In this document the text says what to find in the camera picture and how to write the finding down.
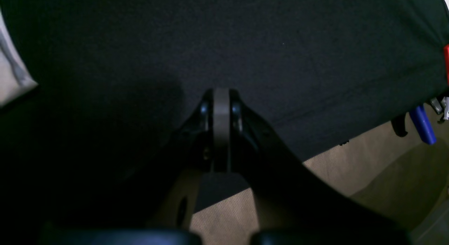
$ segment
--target blue pen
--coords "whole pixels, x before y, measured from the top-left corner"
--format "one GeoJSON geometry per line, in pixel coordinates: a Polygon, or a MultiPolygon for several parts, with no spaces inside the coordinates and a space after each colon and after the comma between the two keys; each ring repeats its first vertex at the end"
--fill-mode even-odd
{"type": "Polygon", "coordinates": [[[430,125],[429,118],[425,114],[424,105],[420,105],[417,108],[409,112],[410,117],[418,131],[421,140],[424,143],[433,145],[436,143],[435,133],[430,125]]]}

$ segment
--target black cloth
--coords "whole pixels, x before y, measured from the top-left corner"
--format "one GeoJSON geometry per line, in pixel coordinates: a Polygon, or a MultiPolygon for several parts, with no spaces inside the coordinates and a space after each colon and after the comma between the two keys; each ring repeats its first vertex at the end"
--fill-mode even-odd
{"type": "Polygon", "coordinates": [[[131,175],[208,88],[237,89],[302,161],[447,90],[443,0],[1,0],[1,9],[40,84],[0,112],[14,184],[5,193],[25,212],[37,208],[30,200],[39,214],[69,208],[131,175]]]}

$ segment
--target black fabric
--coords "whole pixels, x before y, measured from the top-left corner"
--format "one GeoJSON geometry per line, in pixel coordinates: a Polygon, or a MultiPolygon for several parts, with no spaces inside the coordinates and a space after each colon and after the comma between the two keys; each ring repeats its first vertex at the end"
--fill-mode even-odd
{"type": "Polygon", "coordinates": [[[40,83],[0,112],[14,185],[5,193],[37,215],[132,174],[208,88],[237,89],[302,161],[447,90],[443,0],[1,0],[1,9],[40,83]]]}

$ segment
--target beige carpet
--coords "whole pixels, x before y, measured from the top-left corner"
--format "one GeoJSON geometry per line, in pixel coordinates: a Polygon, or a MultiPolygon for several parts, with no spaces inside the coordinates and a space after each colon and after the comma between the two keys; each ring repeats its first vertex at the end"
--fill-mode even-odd
{"type": "MultiPolygon", "coordinates": [[[[440,117],[426,111],[438,138],[433,146],[421,142],[407,116],[405,138],[386,123],[304,165],[343,195],[413,229],[448,197],[449,122],[438,125],[440,117]]],[[[248,244],[258,228],[251,189],[194,214],[190,226],[205,245],[248,244]]]]}

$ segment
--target red object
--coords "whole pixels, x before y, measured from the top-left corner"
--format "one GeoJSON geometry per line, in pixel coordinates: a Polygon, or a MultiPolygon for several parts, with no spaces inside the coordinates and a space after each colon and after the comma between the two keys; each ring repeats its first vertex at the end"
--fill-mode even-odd
{"type": "Polygon", "coordinates": [[[444,47],[444,60],[446,61],[446,77],[448,78],[449,85],[449,45],[444,47]]]}

